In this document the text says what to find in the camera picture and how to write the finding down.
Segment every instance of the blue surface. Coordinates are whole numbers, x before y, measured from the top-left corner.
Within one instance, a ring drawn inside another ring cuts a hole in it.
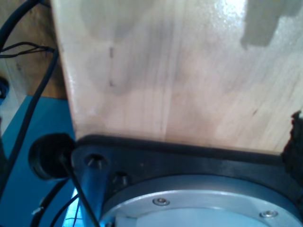
[[[5,154],[8,157],[20,129],[23,117],[31,97],[26,97],[10,125],[2,136]],[[32,211],[38,208],[43,197],[55,183],[39,180],[31,172],[27,155],[31,144],[40,136],[65,132],[74,138],[68,103],[65,100],[41,98],[37,104],[25,141],[10,175],[7,187],[0,203],[0,225],[3,227],[28,227]],[[71,181],[58,193],[43,219],[41,227],[50,225],[58,210],[71,198],[73,192]],[[65,213],[58,220],[56,227],[63,224]]]

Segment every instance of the round metal plate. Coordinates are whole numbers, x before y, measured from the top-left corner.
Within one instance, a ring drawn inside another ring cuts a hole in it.
[[[210,175],[170,176],[126,188],[107,201],[102,220],[113,221],[116,216],[141,218],[171,209],[222,210],[270,227],[303,226],[297,208],[275,191]]]

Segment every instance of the brown surface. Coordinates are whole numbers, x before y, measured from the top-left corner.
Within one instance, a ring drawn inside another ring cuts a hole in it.
[[[25,0],[0,0],[0,26]],[[37,5],[17,24],[5,46],[22,41],[55,47],[55,35],[51,10]],[[27,46],[14,48],[6,54],[28,49]],[[2,118],[1,133],[23,102],[26,94],[33,95],[51,61],[51,53],[33,53],[12,59],[0,59],[0,76],[9,81],[10,91],[0,106]],[[57,66],[42,96],[66,98],[62,70]]]
[[[303,108],[302,0],[53,0],[76,137],[280,153]]]

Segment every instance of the black cable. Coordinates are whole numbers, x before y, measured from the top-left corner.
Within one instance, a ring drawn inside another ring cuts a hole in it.
[[[24,137],[26,135],[26,132],[27,132],[30,120],[33,116],[33,113],[34,113],[35,107],[37,105],[37,102],[38,102],[43,90],[45,89],[45,87],[47,85],[47,82],[49,81],[49,79],[52,75],[52,72],[53,72],[53,70],[56,66],[57,60],[58,60],[58,56],[59,56],[59,54],[58,54],[58,51],[56,50],[53,54],[53,59],[52,59],[50,65],[49,65],[49,67],[46,71],[46,74],[44,75],[41,83],[39,84],[39,87],[37,88],[34,96],[32,97],[32,100],[30,101],[30,103],[28,105],[28,108],[27,108],[27,111],[25,113],[25,117],[23,119],[23,122],[22,122],[22,125],[21,125],[21,128],[20,128],[20,131],[18,133],[15,145],[14,145],[14,147],[11,151],[11,154],[9,156],[9,161],[8,161],[8,164],[7,164],[6,171],[3,175],[3,178],[2,178],[2,181],[1,181],[1,184],[0,184],[0,200],[1,200],[1,197],[3,195],[6,183],[9,179],[9,175],[10,175],[10,173],[11,173],[13,167],[14,167],[14,164],[16,162],[16,159],[19,155],[20,149],[22,147],[22,143],[24,141]]]
[[[0,51],[4,47],[10,33],[18,23],[18,21],[29,12],[40,0],[27,0],[18,9],[16,9],[10,17],[5,21],[4,25],[0,29]]]
[[[63,213],[63,211],[65,211],[66,208],[68,208],[77,198],[79,198],[79,195],[75,195],[74,197],[72,197],[71,200],[69,200],[56,214],[56,216],[53,218],[50,227],[54,227],[54,225],[56,224],[56,221],[58,220],[58,218],[61,216],[61,214]]]
[[[40,207],[42,209],[34,215],[34,217],[32,219],[32,222],[30,224],[30,227],[38,227],[39,226],[40,220],[41,220],[42,216],[44,215],[47,207],[49,206],[51,201],[54,199],[56,194],[63,188],[63,186],[65,186],[65,184],[67,182],[68,182],[68,179],[64,180],[64,181],[60,181],[59,183],[57,183],[53,187],[53,189],[48,193],[48,195],[43,199],[42,203],[40,204]]]
[[[77,221],[77,215],[78,215],[79,207],[80,207],[80,203],[78,202],[77,209],[76,209],[76,214],[75,214],[75,219],[74,219],[74,223],[72,224],[72,227],[75,227],[75,224],[76,224],[76,221]]]
[[[47,4],[46,4],[46,3],[44,3],[44,2],[40,2],[40,4],[41,4],[41,5],[43,5],[43,6],[45,6],[45,7],[51,8],[51,6],[50,6],[50,5],[47,5]]]
[[[21,46],[21,45],[29,45],[29,46],[32,46],[33,48],[28,49],[26,51],[21,51],[21,52],[16,53],[16,54],[0,54],[0,59],[3,59],[3,58],[14,58],[14,57],[17,57],[17,56],[23,55],[23,54],[43,52],[43,51],[52,52],[52,53],[54,52],[54,48],[52,48],[52,47],[49,47],[49,46],[40,46],[40,45],[37,45],[35,43],[31,43],[31,42],[16,43],[16,44],[13,44],[11,46],[3,48],[2,51],[0,51],[0,52],[5,52],[5,51],[8,51],[8,50],[13,49],[15,47]]]
[[[54,48],[51,48],[49,46],[40,46],[40,45],[37,45],[37,44],[32,43],[32,42],[20,42],[20,43],[16,43],[16,44],[13,44],[11,46],[3,48],[0,52],[5,52],[5,51],[8,51],[8,50],[10,50],[12,48],[15,48],[15,47],[18,47],[18,46],[22,46],[22,45],[28,45],[28,46],[32,46],[32,47],[36,47],[36,48],[40,48],[40,49],[44,49],[44,50],[49,50],[50,52],[54,52]]]
[[[65,157],[62,157],[61,159],[61,163],[62,165],[64,166],[66,172],[68,173],[68,175],[70,176],[70,179],[72,180],[74,186],[76,187],[77,191],[78,191],[78,195],[79,195],[79,198],[92,222],[92,224],[94,225],[94,227],[100,227],[99,225],[99,222],[93,212],[93,210],[91,209],[90,205],[89,205],[89,202],[87,201],[86,197],[85,197],[85,194],[83,192],[83,190],[81,189],[81,186],[73,172],[73,169],[72,169],[72,166],[71,166],[71,163],[70,163],[70,160],[68,160],[67,158]]]
[[[45,50],[34,51],[35,49],[36,48],[33,48],[31,50],[28,50],[28,51],[21,51],[21,52],[16,53],[16,54],[0,54],[0,59],[15,58],[19,55],[29,54],[29,53],[45,52]]]

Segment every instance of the wooden board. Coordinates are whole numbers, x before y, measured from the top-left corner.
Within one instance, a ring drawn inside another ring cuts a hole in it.
[[[280,153],[303,107],[301,0],[52,0],[76,137]]]
[[[0,26],[25,0],[0,0]],[[17,24],[5,46],[28,41],[55,47],[55,32],[51,10],[38,4]],[[27,50],[28,46],[14,48],[5,54]],[[9,95],[0,106],[3,133],[26,95],[33,95],[52,59],[51,53],[34,53],[11,59],[0,59],[0,77],[9,81]],[[66,98],[61,67],[58,66],[42,96]]]

